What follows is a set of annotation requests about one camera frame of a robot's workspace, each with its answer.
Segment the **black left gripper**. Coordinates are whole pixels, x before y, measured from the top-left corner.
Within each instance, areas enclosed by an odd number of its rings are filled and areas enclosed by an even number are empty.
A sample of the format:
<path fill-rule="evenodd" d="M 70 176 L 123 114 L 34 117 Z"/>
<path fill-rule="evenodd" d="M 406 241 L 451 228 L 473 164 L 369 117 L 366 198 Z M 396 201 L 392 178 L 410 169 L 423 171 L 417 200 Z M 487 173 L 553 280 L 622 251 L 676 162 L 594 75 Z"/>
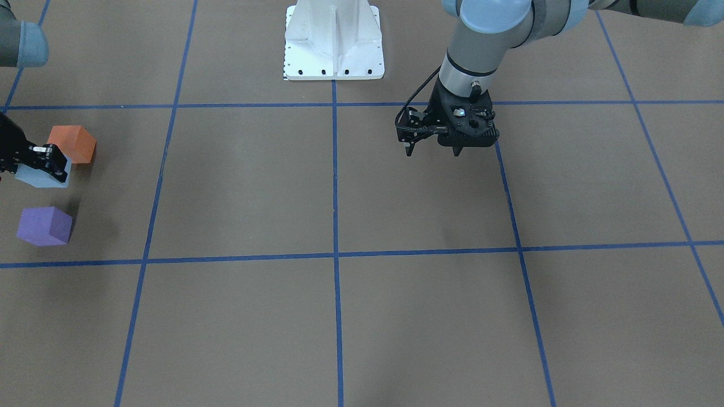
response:
<path fill-rule="evenodd" d="M 438 78 L 425 109 L 426 125 L 436 126 L 440 146 L 451 147 L 455 157 L 464 148 L 488 148 L 500 137 L 489 91 L 478 81 L 463 90 L 463 96 L 450 92 Z M 411 157 L 416 141 L 405 141 L 405 155 Z"/>

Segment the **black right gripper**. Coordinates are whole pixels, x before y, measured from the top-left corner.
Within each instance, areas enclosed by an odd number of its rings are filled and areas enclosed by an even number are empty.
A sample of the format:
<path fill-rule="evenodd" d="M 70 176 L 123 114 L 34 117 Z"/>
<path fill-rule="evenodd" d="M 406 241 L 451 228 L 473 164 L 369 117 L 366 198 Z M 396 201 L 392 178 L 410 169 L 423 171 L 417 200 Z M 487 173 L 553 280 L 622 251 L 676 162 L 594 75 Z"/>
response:
<path fill-rule="evenodd" d="M 35 146 L 20 126 L 1 113 L 1 172 L 15 174 L 18 165 L 26 162 L 28 167 L 40 170 L 59 183 L 67 182 L 69 159 L 61 149 L 56 144 Z"/>

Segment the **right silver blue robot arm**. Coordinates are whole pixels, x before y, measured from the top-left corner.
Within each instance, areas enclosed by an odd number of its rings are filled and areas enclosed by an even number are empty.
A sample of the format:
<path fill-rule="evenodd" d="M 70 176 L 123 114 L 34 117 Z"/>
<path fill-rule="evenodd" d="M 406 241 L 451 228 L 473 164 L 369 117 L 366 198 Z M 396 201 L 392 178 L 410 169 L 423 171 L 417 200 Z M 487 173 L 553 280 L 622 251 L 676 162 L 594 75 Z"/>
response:
<path fill-rule="evenodd" d="M 42 28 L 18 20 L 10 3 L 2 2 L 2 67 L 44 66 L 49 57 L 48 41 Z M 25 132 L 1 114 L 1 170 L 36 188 L 65 188 L 72 162 L 55 144 L 36 145 Z"/>

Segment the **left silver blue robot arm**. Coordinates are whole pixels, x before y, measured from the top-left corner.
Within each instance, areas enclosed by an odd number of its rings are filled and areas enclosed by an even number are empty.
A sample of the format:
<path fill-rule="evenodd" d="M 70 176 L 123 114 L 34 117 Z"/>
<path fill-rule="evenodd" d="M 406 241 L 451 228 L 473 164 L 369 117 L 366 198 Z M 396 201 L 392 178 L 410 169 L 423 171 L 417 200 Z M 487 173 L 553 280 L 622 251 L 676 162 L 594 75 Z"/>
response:
<path fill-rule="evenodd" d="M 571 30 L 590 10 L 610 10 L 650 20 L 709 27 L 722 21 L 721 1 L 444 1 L 459 22 L 427 107 L 405 103 L 395 118 L 398 141 L 412 155 L 419 142 L 436 137 L 459 155 L 489 148 L 500 137 L 489 95 L 505 54 L 514 48 Z"/>

